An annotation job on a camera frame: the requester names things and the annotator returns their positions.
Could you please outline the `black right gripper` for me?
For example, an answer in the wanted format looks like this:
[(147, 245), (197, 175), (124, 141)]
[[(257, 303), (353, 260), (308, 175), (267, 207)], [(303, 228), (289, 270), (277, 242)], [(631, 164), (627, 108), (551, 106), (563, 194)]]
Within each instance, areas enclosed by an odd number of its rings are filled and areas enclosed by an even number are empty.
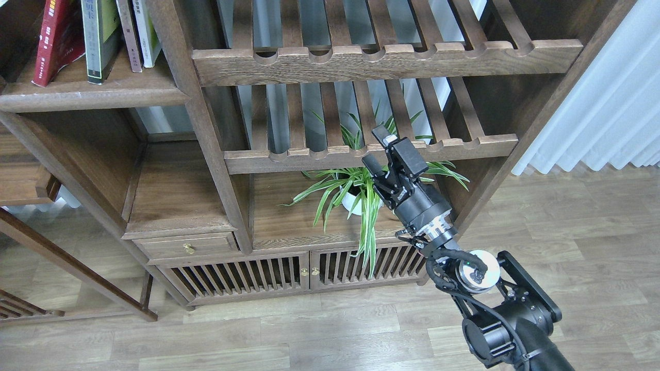
[[(457, 234), (448, 220), (452, 205), (435, 187), (419, 180), (427, 171), (425, 160), (408, 137), (399, 138), (384, 125), (371, 132), (386, 150), (388, 165), (382, 166), (373, 154), (365, 155), (361, 161), (371, 174), (377, 195), (405, 227), (394, 235), (414, 247), (444, 246)], [(402, 186), (387, 181), (387, 169), (395, 179), (403, 181)]]

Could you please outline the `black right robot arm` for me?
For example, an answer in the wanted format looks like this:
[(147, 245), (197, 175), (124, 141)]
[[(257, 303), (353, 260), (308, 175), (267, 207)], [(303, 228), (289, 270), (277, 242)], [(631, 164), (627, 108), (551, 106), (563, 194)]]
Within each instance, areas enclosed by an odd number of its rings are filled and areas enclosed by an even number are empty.
[(486, 368), (507, 363), (516, 370), (572, 370), (550, 340), (562, 318), (558, 305), (509, 252), (460, 249), (448, 220), (452, 206), (420, 181), (427, 163), (411, 141), (384, 125), (372, 133), (388, 159), (385, 171), (373, 155), (363, 158), (375, 192), (404, 227), (396, 237), (426, 258), (427, 276), (455, 301), (470, 352)]

